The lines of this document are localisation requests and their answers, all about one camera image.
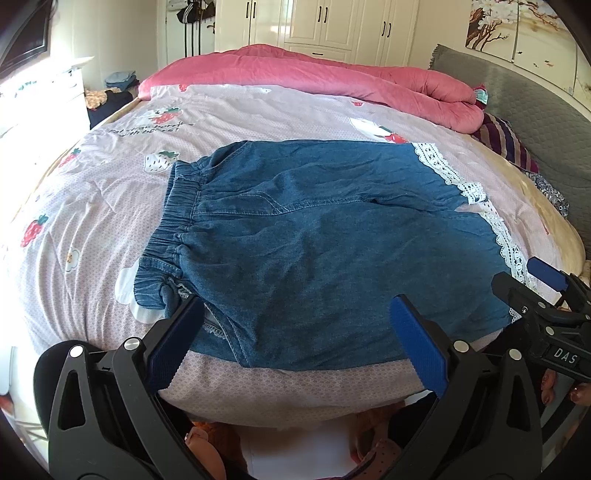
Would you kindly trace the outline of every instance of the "fingernail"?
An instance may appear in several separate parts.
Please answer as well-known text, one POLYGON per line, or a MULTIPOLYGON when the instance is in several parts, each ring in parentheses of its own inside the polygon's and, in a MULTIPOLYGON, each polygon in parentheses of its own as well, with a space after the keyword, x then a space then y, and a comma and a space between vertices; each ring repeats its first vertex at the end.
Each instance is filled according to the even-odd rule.
POLYGON ((574 387, 570 391, 570 401, 573 403, 577 403, 583 397, 583 392, 579 387, 574 387))

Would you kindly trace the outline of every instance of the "cabinet door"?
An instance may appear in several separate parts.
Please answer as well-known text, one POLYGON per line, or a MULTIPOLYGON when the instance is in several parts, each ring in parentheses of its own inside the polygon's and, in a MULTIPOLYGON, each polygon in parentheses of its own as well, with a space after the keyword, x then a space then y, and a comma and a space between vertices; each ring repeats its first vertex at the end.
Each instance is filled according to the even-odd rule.
POLYGON ((293 0, 287 11, 286 43, 318 45, 322 20, 323 0, 293 0))
POLYGON ((390 0, 362 0, 359 6, 361 26, 356 47, 353 49, 353 63, 380 65, 384 52, 384 41, 388 34, 390 0))
POLYGON ((216 8, 216 51, 248 45, 252 0, 218 0, 216 8))
POLYGON ((251 14, 250 45, 266 43, 276 47, 279 43, 281 0, 254 0, 251 14))
POLYGON ((408 63, 417 22, 418 0, 391 0, 382 63, 384 67, 403 67, 408 63))
POLYGON ((353 48, 358 6, 359 0, 324 0, 320 45, 345 50, 353 48))

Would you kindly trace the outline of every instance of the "television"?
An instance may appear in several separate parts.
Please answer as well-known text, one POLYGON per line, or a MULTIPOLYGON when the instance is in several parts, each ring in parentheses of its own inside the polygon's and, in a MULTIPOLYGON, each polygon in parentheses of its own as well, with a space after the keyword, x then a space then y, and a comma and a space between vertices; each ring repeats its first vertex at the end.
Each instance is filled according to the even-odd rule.
POLYGON ((44 53, 53 0, 0 1, 0 78, 44 53))

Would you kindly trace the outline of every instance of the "metal screw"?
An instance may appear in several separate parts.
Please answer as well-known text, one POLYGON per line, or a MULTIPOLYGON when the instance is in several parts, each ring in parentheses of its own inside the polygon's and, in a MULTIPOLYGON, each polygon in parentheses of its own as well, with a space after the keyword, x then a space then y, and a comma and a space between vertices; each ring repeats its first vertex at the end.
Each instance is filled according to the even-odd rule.
POLYGON ((123 344, 123 346, 126 350, 135 350, 137 347, 139 347, 139 343, 139 338, 132 337, 128 338, 123 344))
POLYGON ((82 345, 74 345, 70 349, 70 356, 73 358, 77 358, 84 353, 84 347, 82 345))
POLYGON ((453 347, 460 353, 466 353, 470 349, 470 346, 464 340, 455 341, 453 347))
POLYGON ((514 349, 514 348, 512 348, 511 350, 509 350, 509 356, 513 360, 521 360, 521 352, 519 350, 514 349))

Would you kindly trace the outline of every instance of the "elastic waistband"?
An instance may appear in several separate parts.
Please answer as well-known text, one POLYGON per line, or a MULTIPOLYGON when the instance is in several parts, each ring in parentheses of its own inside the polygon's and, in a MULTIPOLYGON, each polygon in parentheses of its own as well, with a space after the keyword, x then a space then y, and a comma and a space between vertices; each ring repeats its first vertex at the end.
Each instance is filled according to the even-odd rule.
POLYGON ((142 307, 167 311, 176 308, 178 294, 175 286, 183 276, 177 252, 181 245, 180 234, 191 225, 193 209, 201 195, 202 180, 199 162, 177 161, 173 164, 162 220, 139 259, 135 276, 135 299, 142 307))

